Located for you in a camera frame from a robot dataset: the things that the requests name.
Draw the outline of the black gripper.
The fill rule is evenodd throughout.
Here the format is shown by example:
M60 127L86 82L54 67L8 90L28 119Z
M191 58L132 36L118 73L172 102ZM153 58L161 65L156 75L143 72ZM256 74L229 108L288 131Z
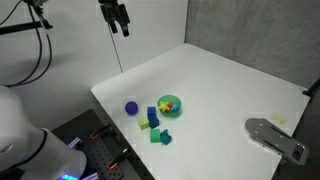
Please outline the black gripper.
M106 22L110 22L109 25L111 27L111 31L113 34L118 33L118 29L114 22L121 22L121 30L124 37L128 37L129 26L127 23L129 21L128 13L126 10L126 6L124 4L119 4L118 0L98 0L100 3L100 8L103 14L103 17Z

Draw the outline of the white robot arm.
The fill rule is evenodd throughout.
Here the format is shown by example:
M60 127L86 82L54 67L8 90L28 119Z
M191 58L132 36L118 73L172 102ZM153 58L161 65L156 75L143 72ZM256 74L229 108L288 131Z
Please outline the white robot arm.
M21 180L78 180L86 155L29 120L20 97L0 87L0 170L20 168Z

